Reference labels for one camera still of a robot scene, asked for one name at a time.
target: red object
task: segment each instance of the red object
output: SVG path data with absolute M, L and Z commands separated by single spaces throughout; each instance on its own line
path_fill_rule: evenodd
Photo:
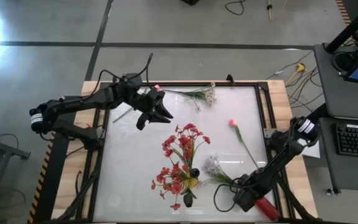
M 173 208 L 174 211 L 178 210 L 178 208 L 180 208 L 180 204 L 176 203 L 174 205 L 170 206 L 171 208 Z
M 265 198 L 255 201 L 255 205 L 259 211 L 266 215 L 271 221 L 276 221 L 279 218 L 277 209 Z

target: desk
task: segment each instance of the desk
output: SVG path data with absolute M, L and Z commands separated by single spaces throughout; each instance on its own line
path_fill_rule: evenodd
M 207 81 L 207 82 L 225 82 L 225 81 Z M 96 82 L 84 82 L 81 94 L 82 95 L 89 95 L 93 88 L 95 87 Z M 285 85 L 283 81 L 272 80 L 268 81 L 268 88 L 270 92 L 270 99 L 273 105 L 273 112 L 275 115 L 275 120 L 277 124 L 277 128 L 279 129 L 288 129 L 289 121 L 292 118 L 292 113 L 290 109 L 290 105 L 287 98 L 287 93 L 285 90 Z M 264 100 L 265 97 L 262 97 L 262 104 L 264 107 L 264 115 L 266 118 L 267 127 L 270 126 L 269 120 L 269 112 L 267 111 L 267 102 Z M 101 111 L 100 119 L 98 124 L 103 123 L 103 116 L 104 112 Z M 79 111 L 76 113 L 74 124 L 80 127 L 87 127 L 87 124 L 92 125 L 94 118 L 94 110 L 86 110 L 86 111 Z M 68 145 L 67 153 L 78 149 L 82 146 L 80 141 L 72 141 Z M 87 152 L 85 150 L 80 150 L 75 154 L 72 154 L 68 157 L 64 163 L 62 176 L 60 179 L 60 185 L 57 191 L 56 200 L 53 207 L 52 218 L 59 217 L 65 209 L 71 204 L 72 200 L 75 198 L 75 181 L 76 176 L 79 170 L 83 171 L 85 160 L 86 160 Z M 96 162 L 96 156 L 93 156 L 92 166 Z M 309 211 L 313 216 L 317 217 L 316 207 L 314 205 L 313 195 L 311 193 L 310 184 L 308 175 L 306 173 L 305 163 L 303 162 L 303 158 L 298 156 L 294 158 L 287 166 L 287 176 L 291 190 L 298 198 L 300 203 Z M 42 185 L 39 184 L 37 186 L 38 189 L 42 188 Z M 83 207 L 83 217 L 86 216 L 88 211 L 89 203 L 90 203 L 90 192 L 91 189 L 88 191 L 88 194 L 85 198 L 85 205 Z M 285 199 L 283 197 L 283 193 L 280 193 L 282 204 L 285 203 Z M 38 192 L 35 194 L 35 198 L 33 199 L 33 207 L 30 211 L 29 216 L 29 223 L 33 222 L 32 216 L 38 211 L 37 209 L 37 198 L 40 195 Z

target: concrete floor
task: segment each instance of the concrete floor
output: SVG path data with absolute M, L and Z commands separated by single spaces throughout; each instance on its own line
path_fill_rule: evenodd
M 307 50 L 288 50 L 293 45 L 311 46 L 329 42 L 345 24 L 335 0 L 273 1 L 273 16 L 267 16 L 266 2 L 248 0 L 242 16 L 224 8 L 229 0 L 201 0 L 190 7 L 179 0 L 115 0 L 112 4 L 103 42 L 111 43 L 190 43 L 246 44 L 249 49 L 179 49 L 103 47 L 92 80 L 103 68 L 116 74 L 137 72 L 153 52 L 151 80 L 222 80 L 227 74 L 236 79 L 263 80 L 284 65 L 296 62 Z M 108 0 L 0 0 L 0 40 L 17 42 L 95 42 Z M 277 50 L 269 45 L 282 45 Z M 93 53 L 92 47 L 0 46 L 0 134 L 13 133 L 21 149 L 30 151 L 28 161 L 13 158 L 4 174 L 0 201 L 6 204 L 20 198 L 12 189 L 23 191 L 27 204 L 0 209 L 0 221 L 25 223 L 39 177 L 47 143 L 30 130 L 28 110 L 62 95 L 77 95 Z M 308 70 L 315 66 L 313 54 L 302 61 Z M 273 77 L 286 80 L 295 66 Z M 295 86 L 288 89 L 291 93 Z M 302 91 L 306 103 L 321 93 L 308 84 Z M 324 98 L 309 104 L 315 109 Z M 307 115 L 294 108 L 293 115 Z M 2 142 L 12 144 L 8 138 Z M 344 190 L 327 196 L 329 176 L 321 161 L 307 159 L 306 165 L 319 216 L 325 220 L 358 223 L 358 191 Z

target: keyboard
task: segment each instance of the keyboard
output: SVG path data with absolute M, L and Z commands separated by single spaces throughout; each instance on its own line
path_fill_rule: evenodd
M 336 136 L 338 154 L 358 157 L 358 126 L 337 124 Z

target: pink flower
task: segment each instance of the pink flower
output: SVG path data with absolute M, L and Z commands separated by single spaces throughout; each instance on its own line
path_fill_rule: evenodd
M 180 192 L 181 192 L 180 184 L 174 183 L 171 187 L 171 192 L 172 192 L 172 194 L 180 194 Z
M 174 205 L 170 206 L 171 208 L 173 208 L 174 211 L 178 210 L 178 208 L 180 208 L 180 204 L 176 203 Z
M 160 190 L 160 196 L 162 197 L 162 199 L 165 200 L 164 194 L 162 193 L 162 191 Z
M 154 190 L 155 189 L 155 182 L 154 182 L 154 180 L 152 180 L 152 190 Z
M 229 126 L 232 127 L 232 128 L 235 128 L 237 126 L 237 122 L 235 120 L 231 119 L 229 121 Z
M 211 144 L 211 140 L 209 140 L 209 137 L 203 136 L 203 139 L 205 140 L 205 142 L 206 142 L 207 144 Z

